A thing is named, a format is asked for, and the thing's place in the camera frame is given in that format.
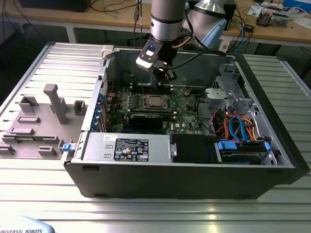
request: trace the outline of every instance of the desk leg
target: desk leg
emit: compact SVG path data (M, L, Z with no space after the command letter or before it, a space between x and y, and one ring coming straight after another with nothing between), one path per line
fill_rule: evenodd
M67 26L66 30L67 30L69 42L76 44L77 43L77 37L76 37L76 34L74 33L74 28Z
M227 52L231 41L232 41L231 36L225 36L224 38L222 38L222 42L220 43L220 46L219 46L219 51Z

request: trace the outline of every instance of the blue latch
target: blue latch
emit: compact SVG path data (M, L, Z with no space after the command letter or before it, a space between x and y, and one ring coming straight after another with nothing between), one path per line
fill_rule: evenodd
M62 150L66 151L66 152L73 152L74 151L74 143L64 144Z
M98 100L99 101L103 101L104 100L104 95L102 93L99 93Z
M266 150L269 152L271 150L271 146L269 144L269 142L265 142L264 143L264 147L266 147Z
M222 140L217 143L219 150L237 150L237 144L233 141Z

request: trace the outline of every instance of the black cable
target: black cable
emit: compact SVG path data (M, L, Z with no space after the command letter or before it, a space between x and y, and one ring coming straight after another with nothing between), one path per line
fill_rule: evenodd
M226 53L218 51L218 50L203 51L203 52L197 53L193 57L185 60L184 62L180 63L179 65L176 65L174 67L168 67L168 69L176 69L176 68L182 67L183 65L185 65L188 62L192 61L194 58L197 58L198 56L201 56L202 54L207 54L207 53L212 53L212 54L215 54L215 55L218 55L218 56L226 56Z
M8 79L11 83L15 84L16 83L14 81L12 81L11 79L11 75L8 69L8 63L7 63L7 47L6 47L6 34L5 34L5 25L4 25L4 12L5 12L5 7L6 7L6 0L3 0L3 4L2 4L2 26L3 26L3 47L4 47L4 70L5 70L5 74L4 74L4 85L3 85L3 92L5 91L5 83L6 83L6 77L8 75Z
M193 81L198 81L198 82L200 82L201 84L203 84L204 87L207 87L206 83L205 83L203 80L201 80L201 79L191 79L189 82L186 83L186 87L189 88L189 84L190 84L191 82L193 82Z
M135 32L136 32L136 26L137 26L137 21L139 19L139 0L137 0L137 5L134 11L134 30L133 30L133 41L134 41L134 46L135 44Z
M307 54L307 53L303 50L304 47L300 47L300 49L301 49L301 51L303 51L308 57L311 57L311 55Z
M120 4L122 4L122 3L124 3L126 0L123 0L122 2L120 2L120 3L112 3L112 4L108 4L107 6L105 6L105 9L106 9L106 7L108 7L108 6L114 6L114 5L120 5Z
M236 16L236 17L239 17L239 18L240 18L240 24L241 24L241 26L244 28L245 25L246 25L245 20L242 18L239 9L237 8L236 10L238 11L239 15L233 15L233 16ZM231 45L231 47L228 49L228 51L230 51L230 50L233 48L233 52L234 52L234 49L236 48L235 45L236 45L237 41L239 40L240 36L242 35L242 30L239 30L239 31L240 31L240 35L239 35L238 38L235 40L235 42Z
M188 25L189 25L190 31L191 31L190 37L193 37L193 32L194 32L193 26L192 26L192 23L191 23L191 21L190 21L188 15L187 15L187 11L186 11L186 10L185 10L185 12L184 12L184 15L185 15L186 21L187 21L187 23L188 23Z
M129 5L129 6L125 6L125 7L119 8L119 9L111 10L111 11L102 11L102 10L98 10L98 9L96 9L96 8L93 7L93 4L94 4L95 2L97 2L97 1L98 1L98 0L95 0L94 2L92 2L92 3L90 4L90 8L92 8L94 11L98 11L98 12L113 12L113 11L123 10L123 9L125 9L125 8L128 8L128 7L136 6L136 4L133 4L133 5Z
M310 69L311 69L311 57L310 57L310 59L307 61L305 67L303 68L303 70L302 70L302 72L301 72L302 78L304 78L304 77L310 72Z
M137 22L135 21L135 23L134 23L134 30L133 30L133 42L134 42L134 46L136 46L136 44L135 44L135 30L136 30L136 24L137 24Z
M28 18L20 11L20 9L17 7L15 0L13 0L13 4L15 8L19 11L19 13L24 17L25 20L36 30L36 32L42 37L42 39L47 42L47 40L44 38L44 36L37 30L37 28L28 20Z
M301 48L303 48L304 50L306 50L306 51L308 51L308 52L311 52L310 50L306 49L305 47L301 47Z
M140 0L140 46L142 47L142 0Z

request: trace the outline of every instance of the warning label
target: warning label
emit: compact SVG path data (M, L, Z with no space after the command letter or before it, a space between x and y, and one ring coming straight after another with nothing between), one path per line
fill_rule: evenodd
M148 162L148 139L117 138L115 148L115 161Z

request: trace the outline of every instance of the metal table surface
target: metal table surface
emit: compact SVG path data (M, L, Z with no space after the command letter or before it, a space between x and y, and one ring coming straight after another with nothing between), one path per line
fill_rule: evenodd
M78 84L93 83L96 76L91 70L101 65L100 48L62 43L46 46L0 108L0 131L5 133L8 129L13 115L19 111L16 102L30 88L32 94L37 93L38 101L47 101L40 94L44 85L36 82L72 83L59 96L65 97L66 102L74 101L75 97L83 97L87 102L92 91L81 90ZM245 58L311 165L310 90L286 62L275 57ZM67 64L62 71L52 68L64 63ZM71 66L79 66L80 72L69 72ZM42 220L57 233L286 233L311 229L310 173L292 185L276 186L258 200L96 199L83 197L57 160L1 159L0 190L0 213Z

